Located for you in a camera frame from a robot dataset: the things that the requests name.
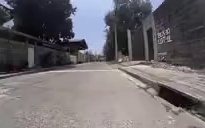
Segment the graffiti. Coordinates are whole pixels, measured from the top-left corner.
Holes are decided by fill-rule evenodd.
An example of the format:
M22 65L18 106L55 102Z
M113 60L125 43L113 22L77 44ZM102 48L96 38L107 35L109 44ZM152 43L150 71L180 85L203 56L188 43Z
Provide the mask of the graffiti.
M172 42L171 36L170 36L170 28L157 33L158 38L158 44L164 44L164 43L170 43Z

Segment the concrete curb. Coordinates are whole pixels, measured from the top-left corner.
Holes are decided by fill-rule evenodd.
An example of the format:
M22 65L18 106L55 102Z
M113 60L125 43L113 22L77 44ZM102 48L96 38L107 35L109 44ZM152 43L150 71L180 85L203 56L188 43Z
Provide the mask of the concrete curb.
M37 72L42 72L44 70L30 70L30 71L24 71L24 72L19 72L19 73L11 73L11 74L5 74L5 75L0 75L0 79L5 79L5 78L10 78L14 76L20 76L20 75L27 75L27 74L32 74L32 73L37 73Z
M120 71L122 71L122 72L124 72L124 73L126 73L126 74L128 74L128 75L130 75L130 76L132 76L133 78L138 79L138 80L140 80L141 82L147 84L147 85L149 86L149 88L155 89L158 93L159 93L159 88L161 88L161 87L165 87L165 88L166 88L165 85L162 85L162 84L156 83L156 82L154 82L154 81L151 81L151 80L149 80L149 79L146 79L146 78L144 78L144 77L141 77L141 76L139 76L139 75L137 75L137 74L135 74L135 73L133 73L133 72L130 72L130 71L124 69L124 68L125 68L125 67L119 67L118 69L119 69ZM191 96L185 94L184 92L179 92L178 90L175 90L175 89L173 89L173 88L170 89L170 90L176 91L178 94L180 94L180 95L182 95L182 96L185 96L185 97L188 97L189 99L194 100L195 102L197 102L197 104L196 104L195 106L193 106L192 110L189 110L189 111L191 111L191 112L192 112L193 114L195 114L195 115L199 115L199 117L200 117L202 120L205 121L205 102L200 101L199 99L195 99L194 97L191 97ZM152 94L152 93L150 93L150 92L148 92L148 93L151 94L152 96L156 97L156 95L155 95L156 93L154 93L154 94Z
M4 75L0 75L0 79L10 78L14 76L28 75L28 74L38 73L38 72L46 72L50 70L56 70L59 68L68 68L69 66L73 66L73 65L64 65L64 66L57 66L57 67L51 67L51 68L39 68L39 69L32 69L32 70L24 71L24 72L4 74Z

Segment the asphalt road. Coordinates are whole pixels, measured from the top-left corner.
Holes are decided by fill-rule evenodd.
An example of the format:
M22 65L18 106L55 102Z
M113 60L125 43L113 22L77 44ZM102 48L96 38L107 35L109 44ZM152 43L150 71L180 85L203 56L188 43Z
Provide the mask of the asphalt road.
M0 80L0 128L205 128L105 63Z

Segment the storm drain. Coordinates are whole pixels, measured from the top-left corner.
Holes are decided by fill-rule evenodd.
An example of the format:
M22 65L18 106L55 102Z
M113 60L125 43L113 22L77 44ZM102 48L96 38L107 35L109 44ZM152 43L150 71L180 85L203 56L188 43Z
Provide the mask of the storm drain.
M163 86L160 86L158 96L174 106L184 109L192 109L193 106L198 104L198 101Z

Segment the pole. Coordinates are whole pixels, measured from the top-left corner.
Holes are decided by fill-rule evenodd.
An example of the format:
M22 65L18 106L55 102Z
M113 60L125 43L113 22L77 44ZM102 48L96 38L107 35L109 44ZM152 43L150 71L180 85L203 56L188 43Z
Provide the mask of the pole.
M115 60L118 61L118 34L117 34L117 25L114 25L114 34L115 34Z
M118 0L115 0L115 11L114 11L114 15L116 16L116 11L117 11L117 5L118 5ZM114 35L115 35L115 60L118 62L118 33L117 33L117 23L115 21L114 24Z
M128 36L128 56L129 56L129 61L132 61L132 37L131 37L130 29L127 29L127 36Z

